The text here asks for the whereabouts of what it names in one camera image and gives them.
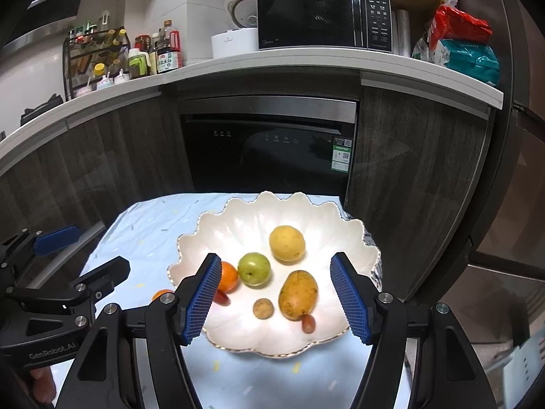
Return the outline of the left human hand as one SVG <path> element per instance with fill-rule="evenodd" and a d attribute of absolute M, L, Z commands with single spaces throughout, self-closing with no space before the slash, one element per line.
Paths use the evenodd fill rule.
<path fill-rule="evenodd" d="M 31 393 L 34 399 L 41 404 L 51 404 L 56 398 L 56 384 L 53 380 L 52 370 L 47 367 L 41 367 L 30 370 L 33 382 Z"/>

